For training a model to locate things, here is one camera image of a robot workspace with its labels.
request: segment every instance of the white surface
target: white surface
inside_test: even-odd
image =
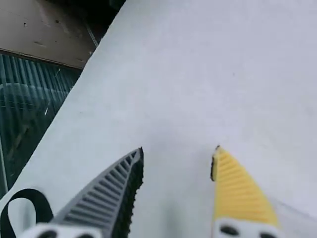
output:
[[[103,238],[99,229],[91,227],[62,226],[40,223],[28,229],[19,238],[38,238],[45,232],[56,232],[58,238],[78,238],[82,235],[90,235],[91,238]]]
[[[241,221],[232,218],[221,218],[215,220],[212,228],[212,238],[233,238],[225,232],[222,232],[223,227],[231,227],[238,233],[237,236],[241,238],[260,238],[261,235],[267,234],[271,235],[272,238],[285,238],[284,233],[275,226],[250,222]]]
[[[270,197],[317,216],[316,13],[315,1],[127,1],[14,190],[40,189],[56,213],[143,146],[130,237],[210,237],[221,144]]]

